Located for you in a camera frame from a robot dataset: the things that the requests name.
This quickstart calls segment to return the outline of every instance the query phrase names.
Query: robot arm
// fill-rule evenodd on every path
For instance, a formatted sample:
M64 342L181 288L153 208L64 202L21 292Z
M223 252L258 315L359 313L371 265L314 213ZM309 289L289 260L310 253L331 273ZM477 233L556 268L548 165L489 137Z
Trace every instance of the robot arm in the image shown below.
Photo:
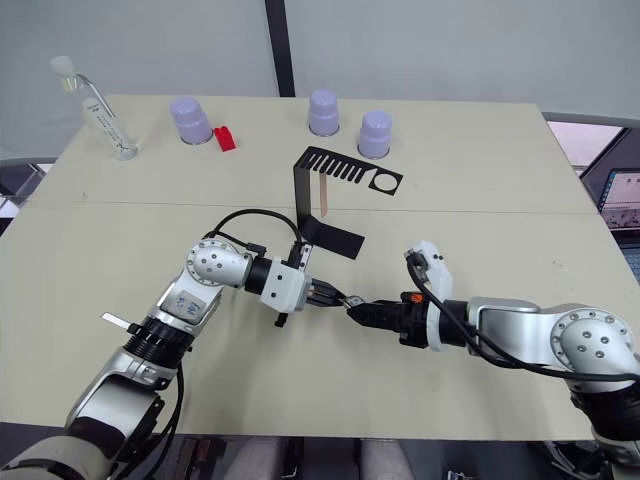
M300 310L306 302L340 305L339 292L304 272L312 246L296 249L304 259L298 268L278 257L240 253L225 241L198 242L140 325L103 316L125 328L129 341L113 353L73 406L64 435L23 452L2 468L0 478L104 479L117 461L131 462L148 449L164 405L158 392L178 374L182 357L220 304L226 286L259 295L262 303L282 314Z
M571 399L589 417L616 478L640 478L640 362L623 319L580 304L542 309L531 302L502 298L454 301L448 297L451 275L433 245L420 242L405 257L416 284L429 280L432 295L443 308L423 289L402 293L400 302L365 303L359 297L347 297L351 318L364 326L399 333L404 345L433 348L435 344L436 351L443 344L466 346L472 355L498 366L522 368L524 364L537 373L567 377ZM514 365L509 357L518 363Z

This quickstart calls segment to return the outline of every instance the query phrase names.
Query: black comb-shaped bracket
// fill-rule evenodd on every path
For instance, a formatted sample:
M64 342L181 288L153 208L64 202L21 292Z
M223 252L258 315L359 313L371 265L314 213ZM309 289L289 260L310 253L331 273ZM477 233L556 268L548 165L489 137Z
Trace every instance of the black comb-shaped bracket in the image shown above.
M369 183L369 188L386 193L387 195L394 195L396 193L400 186L402 175L390 170L385 170L377 165L318 147L308 147L293 166L296 217L302 236L314 245L355 259L360 252L364 237L340 228L332 227L331 225L326 225L311 215L310 172L312 170L356 184L360 183L365 173L370 170L376 170L376 174ZM390 175L396 180L396 185L387 190L379 188L375 183L376 177L379 175Z

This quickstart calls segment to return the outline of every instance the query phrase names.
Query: table surface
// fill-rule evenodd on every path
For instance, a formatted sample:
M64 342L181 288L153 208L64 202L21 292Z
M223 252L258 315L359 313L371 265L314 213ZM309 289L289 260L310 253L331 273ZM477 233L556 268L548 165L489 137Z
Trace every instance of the table surface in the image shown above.
M236 151L176 142L164 118L169 97L116 97L114 109L141 139L139 157L117 162L80 132L0 238L4 421L61 425L127 339L100 315L140 321L191 245L237 207L277 207L293 218L297 156L309 144L357 156L356 119L378 106L395 122L381 165L405 179L394 197L330 182L326 221L366 240L355 261L314 249L309 273L350 294L393 299L411 288L402 253L426 239L445 255L457 299L581 302L640 328L637 283L535 107L345 100L342 136L332 140L298 128L305 99L201 100L212 124L239 132ZM265 106L274 117L263 125L268 134L251 120ZM409 121L416 118L424 118L422 138ZM259 148L253 134L270 147ZM426 148L438 155L413 154ZM444 179L431 180L432 171ZM238 220L229 232L267 245L269 255L286 256L291 241L268 218ZM396 334L362 328L342 309L306 308L284 329L274 320L257 297L225 290L185 358L181 431L590 438L562 381L497 369L463 349L403 347ZM163 395L165 418L174 396L174 386Z

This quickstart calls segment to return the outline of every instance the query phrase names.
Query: monitor screen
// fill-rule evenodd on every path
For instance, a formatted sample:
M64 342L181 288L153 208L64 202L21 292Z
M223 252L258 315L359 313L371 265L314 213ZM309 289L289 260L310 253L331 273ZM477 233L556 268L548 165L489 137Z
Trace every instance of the monitor screen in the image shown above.
M640 229L640 170L613 170L598 210L611 230Z

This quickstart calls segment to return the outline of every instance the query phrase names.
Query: black pole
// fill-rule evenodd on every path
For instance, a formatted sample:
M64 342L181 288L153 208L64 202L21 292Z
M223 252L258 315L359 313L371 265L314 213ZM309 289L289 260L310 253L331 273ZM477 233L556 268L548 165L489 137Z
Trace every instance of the black pole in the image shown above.
M284 8L284 0L265 0L264 5L267 10L271 51L273 53L273 64L276 69L280 96L295 97L296 90L293 83L291 48L289 47L289 31L287 29L287 13Z

